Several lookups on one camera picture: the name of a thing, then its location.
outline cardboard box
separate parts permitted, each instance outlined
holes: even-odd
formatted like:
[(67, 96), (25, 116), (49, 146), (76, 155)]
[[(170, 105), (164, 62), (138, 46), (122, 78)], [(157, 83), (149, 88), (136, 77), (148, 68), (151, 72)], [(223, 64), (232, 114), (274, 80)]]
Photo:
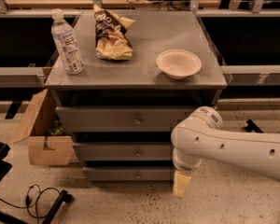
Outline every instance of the cardboard box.
[(32, 165), (67, 165), (74, 156), (71, 136), (49, 136), (48, 130), (58, 116), (48, 90), (35, 94), (21, 117), (10, 140), (15, 144), (28, 138), (29, 162)]

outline metal table surface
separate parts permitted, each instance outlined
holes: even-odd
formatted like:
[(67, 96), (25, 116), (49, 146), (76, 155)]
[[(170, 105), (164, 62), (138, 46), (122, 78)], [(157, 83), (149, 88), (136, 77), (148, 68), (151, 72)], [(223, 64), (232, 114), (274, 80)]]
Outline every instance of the metal table surface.
[[(95, 54), (95, 19), (83, 11), (75, 26), (84, 70), (67, 75), (58, 59), (46, 81), (49, 89), (166, 89), (222, 90), (227, 87), (217, 59), (198, 23), (189, 11), (114, 10), (136, 20), (126, 36), (133, 46), (129, 61), (100, 60)], [(166, 76), (156, 65), (157, 56), (168, 49), (185, 49), (202, 61), (200, 72), (183, 80)]]

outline snack bag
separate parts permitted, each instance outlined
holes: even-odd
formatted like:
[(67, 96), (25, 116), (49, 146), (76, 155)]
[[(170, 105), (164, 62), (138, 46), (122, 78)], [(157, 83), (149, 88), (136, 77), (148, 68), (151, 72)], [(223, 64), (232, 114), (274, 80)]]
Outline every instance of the snack bag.
[(93, 5), (96, 33), (96, 54), (100, 59), (130, 60), (133, 49), (125, 36), (135, 22)]

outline white bowl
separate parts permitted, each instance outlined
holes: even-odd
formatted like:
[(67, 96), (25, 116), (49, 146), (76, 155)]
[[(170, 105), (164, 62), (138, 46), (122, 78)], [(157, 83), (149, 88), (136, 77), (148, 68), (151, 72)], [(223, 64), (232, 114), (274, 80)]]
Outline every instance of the white bowl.
[(157, 66), (168, 77), (182, 79), (200, 71), (202, 62), (193, 53), (182, 49), (170, 49), (157, 57)]

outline plastic bottle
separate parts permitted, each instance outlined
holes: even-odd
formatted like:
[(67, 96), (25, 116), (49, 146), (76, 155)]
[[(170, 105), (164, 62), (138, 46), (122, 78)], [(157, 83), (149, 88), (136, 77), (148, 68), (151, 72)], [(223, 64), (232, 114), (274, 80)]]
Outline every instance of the plastic bottle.
[(63, 18), (63, 12), (60, 9), (52, 10), (52, 18), (54, 23), (51, 32), (64, 69), (70, 75), (77, 74), (83, 70), (83, 62), (74, 29)]

